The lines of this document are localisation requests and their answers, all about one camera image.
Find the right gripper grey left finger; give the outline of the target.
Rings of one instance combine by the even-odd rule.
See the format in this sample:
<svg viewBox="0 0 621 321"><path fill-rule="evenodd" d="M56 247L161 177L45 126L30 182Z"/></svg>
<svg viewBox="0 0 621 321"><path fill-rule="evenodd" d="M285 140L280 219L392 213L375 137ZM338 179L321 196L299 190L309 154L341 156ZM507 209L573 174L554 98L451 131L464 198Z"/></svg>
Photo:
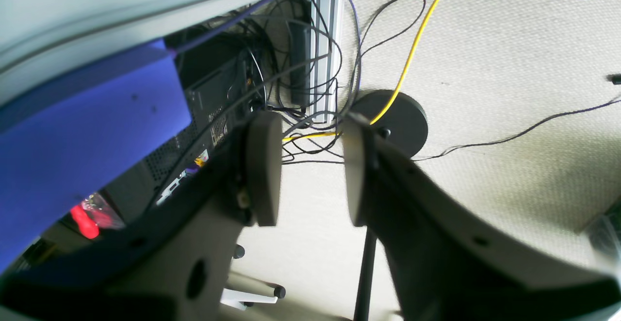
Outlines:
<svg viewBox="0 0 621 321"><path fill-rule="evenodd" d="M281 139L281 117L258 113L161 206L7 277L2 307L30 321L213 319L243 228L277 224Z"/></svg>

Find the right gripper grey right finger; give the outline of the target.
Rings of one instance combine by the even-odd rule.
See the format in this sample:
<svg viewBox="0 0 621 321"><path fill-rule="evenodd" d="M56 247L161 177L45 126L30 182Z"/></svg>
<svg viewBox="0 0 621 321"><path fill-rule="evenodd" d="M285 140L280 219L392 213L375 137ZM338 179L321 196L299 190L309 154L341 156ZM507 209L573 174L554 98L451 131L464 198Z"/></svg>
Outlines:
<svg viewBox="0 0 621 321"><path fill-rule="evenodd" d="M343 120L351 221L379 239L407 321L605 321L612 272L558 259L459 204L368 120Z"/></svg>

